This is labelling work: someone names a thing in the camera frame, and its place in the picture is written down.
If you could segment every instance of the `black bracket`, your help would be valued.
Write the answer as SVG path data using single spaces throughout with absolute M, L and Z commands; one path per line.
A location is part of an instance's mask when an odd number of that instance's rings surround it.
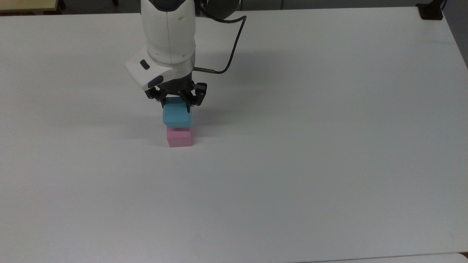
M 187 104 L 187 112 L 190 112 L 190 108 L 194 105 L 200 106 L 203 102 L 203 99 L 206 95 L 206 83 L 197 83 L 195 84 L 193 81 L 186 83 L 182 86 L 183 89 L 181 90 L 166 90 L 164 87 L 152 87 L 149 90 L 146 90 L 146 96 L 148 99 L 155 99 L 161 103 L 161 106 L 164 108 L 166 104 L 166 97 L 167 95 L 177 95 Z
M 444 1 L 445 0 L 434 0 L 429 4 L 417 4 L 419 15 L 423 20 L 442 20 L 444 15 L 442 14 L 440 5 L 442 5 Z

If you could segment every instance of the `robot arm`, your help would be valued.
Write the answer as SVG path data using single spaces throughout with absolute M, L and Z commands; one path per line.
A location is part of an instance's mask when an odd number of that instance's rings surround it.
M 150 99 L 160 101 L 164 107 L 167 95 L 180 96 L 190 107 L 200 105 L 206 94 L 205 83 L 195 84 L 192 71 L 223 73 L 231 63 L 235 46 L 246 17 L 222 20 L 208 14 L 197 2 L 198 8 L 219 22 L 242 21 L 234 48 L 225 70 L 217 72 L 195 68 L 195 2 L 200 0 L 141 0 L 141 19 L 146 35 L 146 45 L 131 57 L 125 67 Z M 216 6 L 219 1 L 204 0 L 206 6 Z
M 195 65 L 192 0 L 141 0 L 146 45 L 125 66 L 143 90 L 189 75 Z

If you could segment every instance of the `stacked blocks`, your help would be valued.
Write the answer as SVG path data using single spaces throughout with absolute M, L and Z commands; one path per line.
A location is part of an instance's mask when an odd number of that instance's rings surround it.
M 162 122 L 167 126 L 169 147 L 192 146 L 192 113 L 187 112 L 187 104 L 180 97 L 166 98 L 162 110 Z

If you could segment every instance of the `pink block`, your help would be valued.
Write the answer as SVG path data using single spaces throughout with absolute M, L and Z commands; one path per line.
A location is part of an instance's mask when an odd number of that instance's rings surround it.
M 192 146 L 192 132 L 190 128 L 168 127 L 166 138 L 171 148 Z

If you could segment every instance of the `white table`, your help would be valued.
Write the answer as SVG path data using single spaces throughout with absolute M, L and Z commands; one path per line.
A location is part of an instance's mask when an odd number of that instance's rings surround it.
M 295 263 L 468 251 L 468 71 L 416 8 L 245 12 L 169 148 L 124 69 L 139 14 L 0 17 L 5 262 Z M 197 20 L 220 69 L 238 25 Z

